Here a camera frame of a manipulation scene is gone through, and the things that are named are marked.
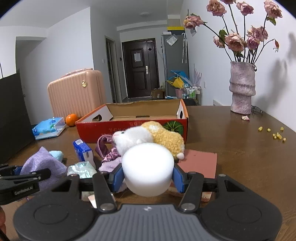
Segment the person's left hand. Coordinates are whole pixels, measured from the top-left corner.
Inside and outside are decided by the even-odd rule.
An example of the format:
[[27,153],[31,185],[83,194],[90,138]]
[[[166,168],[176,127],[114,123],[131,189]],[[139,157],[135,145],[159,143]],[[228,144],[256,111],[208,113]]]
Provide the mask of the person's left hand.
[[6,234],[6,215],[2,207],[0,207],[0,228],[1,231]]

